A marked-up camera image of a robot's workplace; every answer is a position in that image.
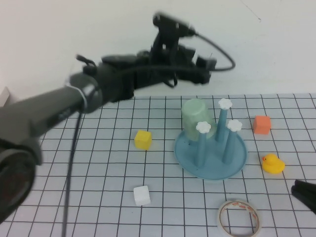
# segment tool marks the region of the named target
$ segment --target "grid mat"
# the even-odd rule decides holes
[[[85,115],[73,167],[68,237],[219,237],[216,215],[226,200],[259,211],[262,237],[316,236],[316,215],[290,194],[295,179],[316,183],[316,94],[203,96],[216,119],[230,98],[228,118],[243,123],[249,159],[235,177],[210,183],[184,171],[173,155],[181,105],[190,97],[141,97]],[[254,135],[255,115],[271,117],[269,135]],[[0,225],[1,237],[60,237],[71,139],[77,115],[40,138],[43,165],[25,202]],[[147,152],[135,149],[137,130],[152,132]],[[283,173],[263,172],[261,157],[276,153]],[[151,204],[136,207],[133,188],[148,185]],[[229,210],[225,228],[252,233],[244,211]]]

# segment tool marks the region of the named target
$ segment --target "green cup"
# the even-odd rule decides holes
[[[191,141],[198,140],[199,132],[196,129],[198,122],[206,121],[212,128],[208,132],[206,138],[210,138],[216,132],[216,123],[214,117],[207,109],[206,104],[201,99],[188,100],[181,109],[182,123],[186,136]]]

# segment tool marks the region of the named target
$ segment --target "blue circular base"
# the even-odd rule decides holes
[[[215,135],[206,141],[206,159],[204,167],[198,168],[194,164],[197,155],[198,142],[187,139],[182,131],[176,139],[174,153],[179,164],[197,178],[207,180],[224,180],[231,178],[242,170],[248,158],[248,152],[243,139],[237,134],[235,154],[231,164],[224,164],[222,157],[228,137],[229,129],[225,128],[224,141],[215,141]]]

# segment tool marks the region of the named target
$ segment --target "yellow cube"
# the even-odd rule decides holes
[[[148,150],[152,143],[152,133],[139,130],[135,137],[135,147],[142,150]]]

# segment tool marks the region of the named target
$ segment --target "white cube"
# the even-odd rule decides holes
[[[148,186],[134,188],[134,199],[136,206],[150,204],[150,196]]]

